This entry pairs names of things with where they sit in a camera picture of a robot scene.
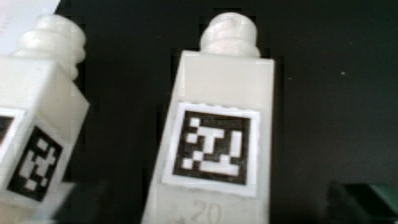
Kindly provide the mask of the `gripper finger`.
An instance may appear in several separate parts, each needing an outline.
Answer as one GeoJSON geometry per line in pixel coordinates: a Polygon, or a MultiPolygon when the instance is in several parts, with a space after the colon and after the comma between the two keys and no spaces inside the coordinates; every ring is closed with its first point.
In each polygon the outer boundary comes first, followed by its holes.
{"type": "Polygon", "coordinates": [[[398,187],[333,182],[326,192],[324,224],[398,224],[398,187]]]}

